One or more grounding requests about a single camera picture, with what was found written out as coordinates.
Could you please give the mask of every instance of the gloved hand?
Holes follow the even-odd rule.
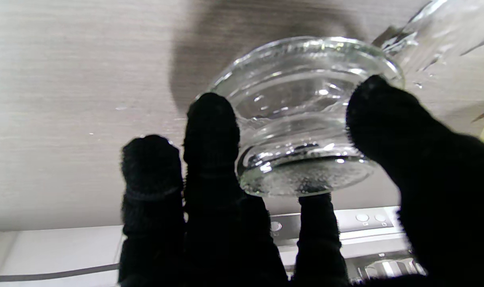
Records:
[[[178,149],[160,136],[123,149],[121,285],[287,285],[263,200],[246,195],[235,175],[240,131],[231,105],[209,93],[187,116],[185,208]]]

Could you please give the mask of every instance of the glass jar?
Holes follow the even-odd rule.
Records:
[[[238,118],[240,186],[256,196],[308,196],[371,175],[375,163],[352,146],[344,118],[352,92],[375,74],[404,87],[384,52],[340,37],[287,38],[236,60],[209,91]]]

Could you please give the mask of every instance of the glove finger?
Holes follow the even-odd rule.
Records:
[[[123,148],[122,157],[121,171],[129,197],[153,201],[182,191],[180,152],[167,138],[135,138]]]

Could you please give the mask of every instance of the wooden surface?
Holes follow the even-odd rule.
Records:
[[[371,42],[426,0],[0,0],[0,229],[120,224],[120,148],[159,133],[181,145],[191,100],[250,49],[298,35]],[[478,134],[484,47],[436,67],[432,112]],[[395,205],[384,173],[337,209]],[[273,214],[293,199],[267,200]]]

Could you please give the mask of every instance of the button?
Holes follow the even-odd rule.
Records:
[[[385,216],[383,216],[381,214],[377,214],[377,215],[375,215],[375,219],[377,221],[384,222],[384,221],[386,221],[387,218],[385,218]]]
[[[272,221],[271,222],[271,231],[279,231],[282,229],[282,224],[277,222],[277,221]]]
[[[367,214],[358,214],[355,218],[361,222],[366,222],[369,220],[369,216]]]

